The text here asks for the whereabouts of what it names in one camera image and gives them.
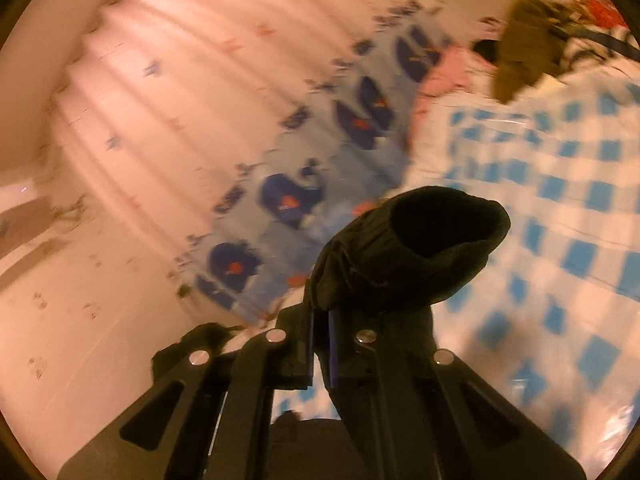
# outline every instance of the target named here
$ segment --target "olive green cloth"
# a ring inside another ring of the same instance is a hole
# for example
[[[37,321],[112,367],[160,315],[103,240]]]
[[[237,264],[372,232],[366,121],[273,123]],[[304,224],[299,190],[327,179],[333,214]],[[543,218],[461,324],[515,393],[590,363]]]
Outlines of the olive green cloth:
[[[498,45],[493,84],[494,98],[505,104],[525,86],[533,86],[543,74],[558,76],[566,41],[551,28],[568,21],[562,10],[541,0],[516,0]]]

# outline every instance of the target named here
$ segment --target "black fabric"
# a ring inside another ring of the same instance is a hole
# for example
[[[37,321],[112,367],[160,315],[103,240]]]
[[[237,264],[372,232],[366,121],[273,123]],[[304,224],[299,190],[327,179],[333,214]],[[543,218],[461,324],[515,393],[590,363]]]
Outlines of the black fabric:
[[[213,352],[212,358],[219,355],[226,342],[232,338],[232,330],[218,323],[199,325],[187,332],[179,343],[156,352],[151,358],[154,383],[194,350],[208,348]]]
[[[373,480],[340,420],[283,413],[270,427],[265,480]]]
[[[329,316],[357,308],[368,316],[403,316],[423,309],[422,326],[407,327],[406,348],[434,351],[433,303],[446,300],[486,265],[511,221],[497,202],[445,187],[400,194],[364,213],[323,248],[305,289],[316,311],[314,351],[324,384],[353,443],[366,463],[375,463],[369,397],[356,386],[332,384]]]
[[[495,64],[498,61],[498,41],[497,40],[480,40],[476,41],[472,46],[476,54],[482,56],[489,63]]]

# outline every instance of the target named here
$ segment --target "black cloth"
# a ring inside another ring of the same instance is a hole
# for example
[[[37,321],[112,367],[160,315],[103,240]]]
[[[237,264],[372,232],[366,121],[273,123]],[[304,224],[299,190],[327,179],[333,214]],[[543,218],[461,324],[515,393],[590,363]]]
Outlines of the black cloth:
[[[322,250],[304,299],[316,311],[314,351],[331,400],[365,463],[376,463],[368,393],[331,384],[327,312],[357,308],[371,317],[393,312],[402,326],[403,313],[423,309],[422,326],[407,327],[406,336],[415,339],[410,345],[434,351],[430,305],[450,298],[480,272],[510,227],[497,202],[423,187],[364,213]]]

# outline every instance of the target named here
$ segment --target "pink fabric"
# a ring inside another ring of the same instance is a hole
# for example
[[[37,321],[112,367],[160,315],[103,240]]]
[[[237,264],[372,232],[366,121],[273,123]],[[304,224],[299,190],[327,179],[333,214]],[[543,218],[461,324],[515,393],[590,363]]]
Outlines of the pink fabric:
[[[429,112],[433,100],[454,90],[470,90],[471,78],[466,70],[465,52],[466,49],[461,46],[450,46],[444,51],[438,66],[420,83],[409,127],[410,150],[419,123]]]

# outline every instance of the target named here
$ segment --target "printed pattern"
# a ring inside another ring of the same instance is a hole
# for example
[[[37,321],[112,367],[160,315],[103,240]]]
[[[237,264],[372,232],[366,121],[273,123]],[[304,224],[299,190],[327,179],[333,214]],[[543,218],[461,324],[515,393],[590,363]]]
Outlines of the printed pattern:
[[[497,200],[512,221],[486,268],[433,306],[439,345],[589,478],[640,415],[640,88],[620,75],[622,104],[605,90],[612,85],[609,74],[585,76],[508,107],[449,98],[449,170],[420,183]],[[309,416],[314,399],[276,398]]]
[[[415,89],[451,40],[415,3],[392,23],[354,46],[354,62],[336,62],[334,78],[308,81],[273,149],[241,165],[213,208],[213,231],[177,259],[188,283],[250,323],[269,319],[324,244],[402,183]]]

